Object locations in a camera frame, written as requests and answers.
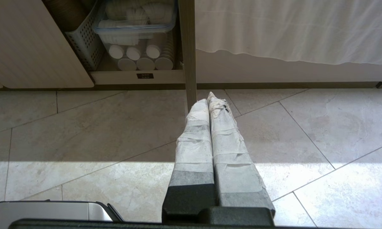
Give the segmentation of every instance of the white cap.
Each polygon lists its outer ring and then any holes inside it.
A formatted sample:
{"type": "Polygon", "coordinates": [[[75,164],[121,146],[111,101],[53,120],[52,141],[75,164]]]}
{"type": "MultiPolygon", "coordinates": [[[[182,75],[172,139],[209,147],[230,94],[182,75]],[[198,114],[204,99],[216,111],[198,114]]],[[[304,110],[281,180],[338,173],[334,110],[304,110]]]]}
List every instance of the white cap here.
{"type": "Polygon", "coordinates": [[[120,59],[124,55],[124,49],[119,45],[111,45],[109,47],[109,55],[115,59],[120,59]]]}
{"type": "Polygon", "coordinates": [[[154,64],[158,70],[172,70],[174,67],[173,61],[166,57],[158,58],[154,64]]]}
{"type": "Polygon", "coordinates": [[[136,61],[137,68],[142,71],[152,71],[156,68],[154,61],[148,57],[142,57],[136,61]]]}
{"type": "Polygon", "coordinates": [[[132,60],[138,60],[141,56],[141,52],[136,47],[129,47],[126,50],[126,55],[132,60]]]}
{"type": "Polygon", "coordinates": [[[128,58],[120,59],[117,66],[122,71],[136,71],[137,69],[136,63],[128,58]]]}
{"type": "Polygon", "coordinates": [[[148,45],[146,48],[147,56],[150,58],[158,58],[160,56],[161,49],[157,45],[148,45]]]}

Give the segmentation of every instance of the cabinet door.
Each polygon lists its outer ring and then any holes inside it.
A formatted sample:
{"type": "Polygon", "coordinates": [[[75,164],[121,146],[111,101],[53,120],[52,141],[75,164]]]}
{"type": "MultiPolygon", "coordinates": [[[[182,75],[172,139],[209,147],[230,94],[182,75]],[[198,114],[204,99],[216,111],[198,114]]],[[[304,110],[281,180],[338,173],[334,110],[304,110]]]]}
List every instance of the cabinet door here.
{"type": "Polygon", "coordinates": [[[0,0],[0,83],[8,88],[94,86],[41,0],[0,0]]]}

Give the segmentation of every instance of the wooden post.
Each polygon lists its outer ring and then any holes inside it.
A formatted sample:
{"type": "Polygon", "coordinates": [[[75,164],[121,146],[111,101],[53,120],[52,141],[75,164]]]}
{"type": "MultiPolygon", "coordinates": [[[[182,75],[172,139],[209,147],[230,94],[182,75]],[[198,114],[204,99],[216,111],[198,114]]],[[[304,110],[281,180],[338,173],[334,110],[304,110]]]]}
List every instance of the wooden post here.
{"type": "Polygon", "coordinates": [[[197,101],[195,75],[195,6],[194,0],[178,0],[181,25],[182,56],[188,112],[197,101]]]}

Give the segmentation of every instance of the grout line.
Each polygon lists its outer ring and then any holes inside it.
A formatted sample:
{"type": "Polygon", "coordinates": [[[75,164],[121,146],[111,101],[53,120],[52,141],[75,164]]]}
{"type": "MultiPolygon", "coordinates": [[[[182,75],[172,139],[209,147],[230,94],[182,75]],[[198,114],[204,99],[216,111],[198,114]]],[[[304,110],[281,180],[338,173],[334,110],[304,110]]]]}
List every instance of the grout line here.
{"type": "Polygon", "coordinates": [[[308,217],[310,217],[310,220],[314,223],[314,226],[318,227],[317,224],[314,222],[313,218],[310,216],[310,214],[308,213],[308,211],[306,210],[306,208],[304,207],[304,205],[301,203],[301,201],[299,200],[299,198],[297,197],[297,195],[293,192],[294,196],[296,197],[296,199],[299,201],[300,205],[303,207],[304,211],[307,213],[308,217]]]}
{"type": "MultiPolygon", "coordinates": [[[[99,100],[104,100],[104,99],[107,99],[107,98],[109,98],[109,97],[112,97],[112,96],[115,96],[115,95],[118,95],[118,94],[121,94],[121,93],[124,93],[124,92],[126,92],[126,90],[120,91],[119,93],[116,93],[116,94],[109,95],[109,96],[104,97],[104,98],[101,98],[101,99],[99,99],[99,100]]],[[[81,105],[76,106],[76,107],[69,108],[69,109],[67,109],[67,110],[63,110],[63,111],[61,111],[60,113],[62,113],[62,112],[66,112],[66,111],[68,111],[68,110],[72,110],[72,109],[75,109],[75,108],[78,108],[78,107],[80,107],[80,106],[87,105],[87,104],[89,104],[89,103],[95,103],[95,102],[98,102],[99,100],[94,100],[94,101],[91,101],[91,102],[88,102],[88,103],[85,103],[85,104],[81,104],[81,105]]]]}
{"type": "MultiPolygon", "coordinates": [[[[116,165],[116,164],[118,164],[118,163],[127,161],[127,160],[129,160],[129,159],[131,159],[131,158],[134,158],[134,157],[136,157],[136,156],[145,154],[145,153],[147,153],[147,152],[150,152],[150,151],[155,150],[155,149],[157,149],[157,148],[160,148],[160,147],[162,147],[162,146],[171,144],[171,143],[173,143],[173,142],[176,142],[176,140],[175,140],[175,141],[172,141],[172,142],[169,142],[169,143],[166,143],[166,144],[164,144],[164,145],[161,145],[161,146],[159,146],[159,147],[150,149],[150,150],[148,150],[148,151],[146,151],[146,152],[143,152],[143,153],[141,153],[141,154],[134,155],[134,156],[129,157],[129,158],[126,158],[126,159],[124,159],[124,160],[118,161],[118,162],[116,162],[116,163],[113,163],[113,164],[108,165],[108,166],[106,166],[106,167],[103,167],[103,168],[100,168],[100,169],[98,169],[98,170],[92,171],[92,172],[90,172],[90,173],[88,173],[88,174],[82,175],[82,176],[80,176],[80,177],[74,178],[74,179],[72,179],[72,180],[70,180],[70,181],[64,182],[64,183],[59,184],[59,185],[56,185],[56,186],[60,186],[60,185],[61,185],[61,192],[62,192],[62,199],[63,199],[63,185],[64,185],[64,184],[69,183],[69,182],[71,182],[71,181],[78,180],[79,178],[85,177],[85,176],[90,175],[90,174],[92,174],[92,173],[95,173],[95,172],[97,172],[97,171],[101,171],[101,170],[103,170],[103,169],[105,169],[105,168],[108,168],[108,167],[111,167],[111,166],[116,165]]],[[[44,191],[38,192],[38,193],[33,194],[33,195],[29,196],[29,197],[32,197],[32,196],[37,195],[37,194],[39,194],[39,193],[42,193],[42,192],[44,192],[44,191]]]]}
{"type": "Polygon", "coordinates": [[[294,120],[294,122],[297,124],[297,126],[299,126],[299,128],[302,130],[302,132],[308,137],[308,139],[311,141],[311,143],[313,143],[313,145],[318,149],[318,151],[322,154],[322,156],[324,156],[324,158],[328,161],[328,163],[335,170],[335,167],[331,164],[331,162],[328,160],[328,158],[322,153],[322,151],[318,148],[318,146],[313,142],[313,140],[309,137],[309,135],[304,131],[304,129],[299,125],[299,123],[296,121],[296,119],[294,119],[293,116],[290,114],[290,112],[288,112],[286,107],[284,107],[283,104],[281,104],[281,102],[279,102],[279,103],[284,108],[284,110],[289,114],[289,116],[294,120]]]}
{"type": "MultiPolygon", "coordinates": [[[[108,97],[105,97],[105,98],[102,98],[102,99],[99,99],[99,100],[104,100],[104,99],[107,99],[107,98],[109,98],[109,97],[112,97],[112,96],[121,94],[121,93],[123,93],[123,92],[125,92],[125,91],[121,91],[121,92],[119,92],[119,93],[117,93],[117,94],[113,94],[113,95],[111,95],[111,96],[108,96],[108,97]]],[[[78,107],[80,107],[80,106],[87,105],[87,104],[89,104],[89,103],[85,103],[85,104],[79,105],[79,106],[77,106],[77,107],[68,109],[68,110],[72,110],[72,109],[78,108],[78,107]]],[[[66,111],[68,111],[68,110],[63,110],[63,111],[59,112],[58,114],[60,114],[60,113],[64,113],[64,112],[66,112],[66,111]]],[[[51,114],[51,115],[49,115],[49,116],[41,117],[41,118],[39,118],[39,119],[35,119],[35,120],[29,121],[29,122],[26,122],[26,123],[22,123],[22,124],[17,125],[17,126],[13,126],[13,127],[7,128],[7,129],[0,130],[0,132],[6,131],[6,130],[8,130],[8,129],[13,129],[13,128],[16,128],[16,127],[20,127],[20,126],[23,126],[23,125],[26,125],[26,124],[29,124],[29,123],[32,123],[32,122],[35,122],[35,121],[38,121],[38,120],[41,120],[41,119],[45,119],[45,118],[54,116],[54,115],[57,115],[57,114],[51,114]]]]}
{"type": "Polygon", "coordinates": [[[239,116],[241,116],[242,115],[242,113],[239,111],[239,109],[238,109],[238,107],[236,106],[236,104],[232,101],[232,99],[231,99],[231,97],[229,96],[229,94],[226,92],[226,90],[225,89],[223,89],[223,91],[225,92],[225,94],[228,96],[228,98],[229,98],[229,100],[232,102],[232,104],[233,104],[233,106],[236,108],[236,110],[239,112],[239,115],[238,115],[238,117],[239,116]]]}
{"type": "MultiPolygon", "coordinates": [[[[305,89],[305,90],[302,90],[302,91],[300,91],[300,92],[298,92],[298,93],[296,93],[296,94],[303,93],[303,92],[305,92],[305,91],[307,91],[307,90],[310,90],[310,88],[307,88],[307,89],[305,89]]],[[[243,116],[243,115],[249,114],[249,113],[254,112],[254,111],[256,111],[256,110],[262,109],[262,108],[264,108],[264,107],[270,106],[270,105],[275,104],[275,103],[277,103],[277,102],[279,102],[279,101],[281,101],[281,100],[285,100],[285,99],[287,99],[287,98],[290,98],[290,97],[292,97],[292,96],[295,96],[296,94],[289,95],[289,96],[287,96],[287,97],[285,97],[285,98],[282,98],[282,99],[280,99],[280,100],[277,100],[277,101],[275,101],[275,102],[273,102],[273,103],[269,103],[269,104],[267,104],[267,105],[265,105],[265,106],[259,107],[258,109],[248,111],[248,112],[246,112],[246,113],[244,113],[244,114],[241,113],[241,115],[238,116],[238,117],[241,117],[241,116],[243,116]]]]}
{"type": "Polygon", "coordinates": [[[288,194],[291,194],[291,193],[293,193],[293,191],[291,191],[291,192],[289,192],[289,193],[286,193],[286,194],[284,194],[284,195],[281,196],[281,197],[277,197],[276,199],[272,200],[272,203],[273,203],[274,201],[277,201],[278,199],[281,199],[281,198],[287,196],[288,194]]]}
{"type": "Polygon", "coordinates": [[[6,200],[7,181],[9,180],[11,139],[12,139],[12,129],[11,129],[11,132],[10,132],[9,160],[7,161],[7,174],[6,174],[6,185],[5,185],[5,187],[4,187],[4,200],[6,200]]]}
{"type": "Polygon", "coordinates": [[[57,102],[57,113],[58,113],[58,91],[55,91],[55,100],[57,102]]]}
{"type": "Polygon", "coordinates": [[[379,147],[378,149],[374,150],[374,151],[371,151],[371,152],[369,152],[369,153],[367,153],[367,154],[365,154],[365,155],[360,156],[360,157],[357,158],[357,159],[354,159],[354,160],[348,162],[347,164],[345,164],[345,165],[343,165],[343,166],[341,166],[341,167],[336,168],[335,170],[332,170],[332,171],[330,171],[330,172],[328,172],[328,173],[322,175],[322,176],[319,177],[319,178],[316,178],[316,179],[314,179],[314,180],[308,182],[307,184],[304,184],[304,185],[298,187],[297,189],[294,189],[294,190],[291,191],[291,192],[297,191],[297,190],[299,190],[300,188],[302,188],[302,187],[304,187],[304,186],[306,186],[306,185],[308,185],[308,184],[311,184],[311,183],[313,183],[314,181],[317,181],[317,180],[319,180],[319,179],[325,177],[326,175],[328,175],[328,174],[330,174],[330,173],[332,173],[332,172],[338,171],[339,169],[341,169],[341,168],[343,168],[343,167],[345,167],[345,166],[351,164],[352,162],[354,162],[354,161],[356,161],[356,160],[358,160],[358,159],[361,159],[361,158],[363,158],[363,157],[365,157],[365,156],[367,156],[367,155],[370,155],[371,153],[373,153],[373,152],[375,152],[375,151],[378,151],[379,149],[382,149],[382,146],[379,147]]]}

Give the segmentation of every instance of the white plastic basket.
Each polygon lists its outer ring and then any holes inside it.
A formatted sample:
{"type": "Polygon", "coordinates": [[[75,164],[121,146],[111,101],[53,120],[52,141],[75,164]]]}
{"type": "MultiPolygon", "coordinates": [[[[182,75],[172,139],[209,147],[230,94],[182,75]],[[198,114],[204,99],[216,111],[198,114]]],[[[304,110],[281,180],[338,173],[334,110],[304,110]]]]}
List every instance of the white plastic basket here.
{"type": "Polygon", "coordinates": [[[100,4],[101,0],[97,0],[85,20],[75,31],[65,32],[87,71],[97,69],[105,51],[101,39],[92,30],[100,4]]]}

